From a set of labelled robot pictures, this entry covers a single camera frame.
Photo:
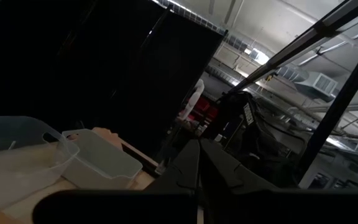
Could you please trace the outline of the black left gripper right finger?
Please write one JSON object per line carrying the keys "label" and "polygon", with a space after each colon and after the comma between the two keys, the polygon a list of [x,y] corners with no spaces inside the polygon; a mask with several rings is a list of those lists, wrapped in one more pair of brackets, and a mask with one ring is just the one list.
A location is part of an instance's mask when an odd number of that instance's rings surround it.
{"label": "black left gripper right finger", "polygon": [[272,197],[277,188],[207,139],[201,144],[201,185],[207,199]]}

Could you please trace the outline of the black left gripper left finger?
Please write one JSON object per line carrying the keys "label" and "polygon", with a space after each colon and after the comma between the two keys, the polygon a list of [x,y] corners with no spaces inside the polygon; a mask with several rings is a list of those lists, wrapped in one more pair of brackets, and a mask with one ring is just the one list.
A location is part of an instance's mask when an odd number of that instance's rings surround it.
{"label": "black left gripper left finger", "polygon": [[194,192],[198,188],[199,140],[191,140],[165,172],[144,190],[146,192]]}

